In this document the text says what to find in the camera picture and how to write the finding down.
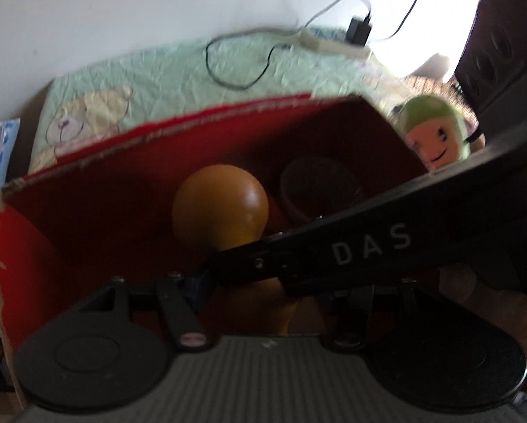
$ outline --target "white power strip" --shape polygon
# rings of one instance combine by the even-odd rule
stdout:
[[[342,54],[353,59],[367,60],[371,55],[368,46],[356,46],[346,42],[346,30],[308,27],[301,33],[301,44],[319,52]]]

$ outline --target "cartoon bear print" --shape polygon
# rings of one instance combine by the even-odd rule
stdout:
[[[118,134],[118,123],[128,111],[131,95],[131,87],[119,86],[94,90],[65,101],[48,125],[49,146],[33,158],[30,173],[56,164],[62,155]]]

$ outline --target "ribbed panel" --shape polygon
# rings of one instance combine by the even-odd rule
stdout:
[[[390,395],[353,355],[316,338],[225,337],[209,352],[182,355],[148,396],[98,415],[33,408],[22,423],[522,423],[504,406],[442,415]]]

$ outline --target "orange light bulb shaped object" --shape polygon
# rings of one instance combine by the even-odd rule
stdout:
[[[259,240],[269,204],[250,173],[213,165],[193,173],[179,188],[171,211],[173,232],[197,250],[223,251]],[[237,332],[286,334],[296,309],[276,278],[225,291],[226,321]]]

